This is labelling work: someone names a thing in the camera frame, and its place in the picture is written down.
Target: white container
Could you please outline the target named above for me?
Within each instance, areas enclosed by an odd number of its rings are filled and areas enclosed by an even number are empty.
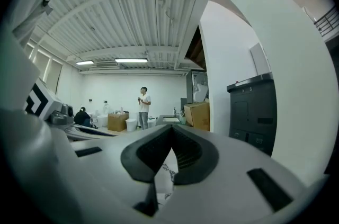
[[[139,113],[137,113],[137,112],[130,112],[129,113],[129,119],[136,120],[137,121],[137,125],[140,126],[140,123],[139,123]]]
[[[148,127],[152,128],[152,127],[154,127],[156,125],[157,120],[156,119],[148,119],[147,122],[148,122]]]
[[[93,112],[87,112],[87,114],[92,118],[92,123],[97,125],[97,115]]]
[[[97,116],[97,127],[107,127],[108,125],[108,115]]]
[[[126,120],[126,125],[127,125],[127,131],[128,132],[133,132],[137,128],[137,123],[138,121],[136,119],[127,119]]]

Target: window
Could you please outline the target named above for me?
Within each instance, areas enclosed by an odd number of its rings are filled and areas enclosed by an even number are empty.
[[[43,54],[41,51],[38,50],[37,55],[34,58],[33,63],[36,67],[40,70],[40,79],[43,80],[44,73],[47,68],[49,57]]]
[[[32,46],[26,44],[24,51],[28,58],[31,56],[33,49]]]
[[[62,64],[56,62],[55,60],[52,60],[49,72],[47,74],[46,85],[55,94],[57,94],[59,76],[62,67],[63,67]]]

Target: metal railing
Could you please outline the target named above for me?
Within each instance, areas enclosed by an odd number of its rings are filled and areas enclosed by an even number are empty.
[[[320,34],[324,37],[339,26],[339,12],[334,6],[324,16],[314,23]]]

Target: white pillar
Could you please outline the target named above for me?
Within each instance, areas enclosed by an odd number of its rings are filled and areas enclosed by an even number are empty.
[[[338,85],[326,45],[293,0],[231,1],[272,68],[278,112],[272,158],[310,185],[324,173],[338,127]]]

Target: cardboard box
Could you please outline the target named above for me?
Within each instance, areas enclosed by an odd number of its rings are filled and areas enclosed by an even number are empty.
[[[127,128],[126,120],[129,114],[108,114],[108,129],[115,132],[121,132]]]
[[[184,106],[186,121],[194,128],[210,130],[210,104],[192,103]]]

